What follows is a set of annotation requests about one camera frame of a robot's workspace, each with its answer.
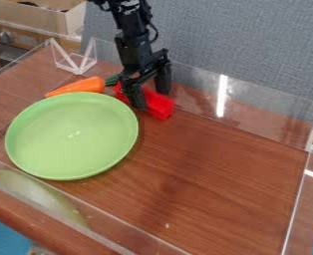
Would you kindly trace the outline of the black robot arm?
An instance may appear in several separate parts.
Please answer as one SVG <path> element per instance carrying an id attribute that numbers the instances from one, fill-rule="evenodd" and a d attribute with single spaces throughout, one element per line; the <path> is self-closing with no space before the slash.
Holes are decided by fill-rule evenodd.
<path id="1" fill-rule="evenodd" d="M 113 14 L 117 28 L 121 32 L 114 37 L 122 71 L 118 74 L 122 94 L 131 106 L 145 111 L 148 103 L 142 92 L 142 84 L 154 79 L 156 92 L 168 95 L 170 91 L 170 62 L 166 57 L 168 49 L 153 51 L 150 38 L 152 23 L 150 5 L 146 0 L 87 0 L 98 8 Z"/>

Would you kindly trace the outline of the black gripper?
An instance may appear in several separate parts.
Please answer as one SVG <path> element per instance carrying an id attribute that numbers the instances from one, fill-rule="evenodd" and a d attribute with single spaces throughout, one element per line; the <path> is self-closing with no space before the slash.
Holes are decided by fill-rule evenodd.
<path id="1" fill-rule="evenodd" d="M 149 79 L 154 80 L 156 92 L 168 95 L 170 91 L 170 62 L 166 49 L 152 50 L 149 34 L 125 39 L 122 34 L 114 38 L 123 69 L 118 75 L 122 88 L 127 89 L 131 106 L 141 111 L 148 109 L 142 88 Z"/>

